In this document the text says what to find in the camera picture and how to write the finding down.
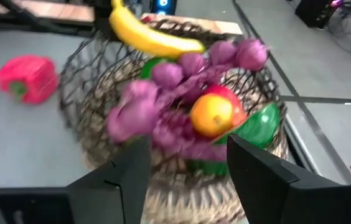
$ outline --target yellow banana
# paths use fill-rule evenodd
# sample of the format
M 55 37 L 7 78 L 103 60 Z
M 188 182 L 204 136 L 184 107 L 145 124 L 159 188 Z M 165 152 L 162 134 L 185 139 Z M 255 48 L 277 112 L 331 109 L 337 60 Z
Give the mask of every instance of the yellow banana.
M 143 24 L 123 6 L 122 0 L 112 0 L 112 6 L 109 17 L 112 29 L 120 40 L 137 50 L 174 59 L 185 52 L 205 52 L 205 47 L 198 40 L 165 34 Z

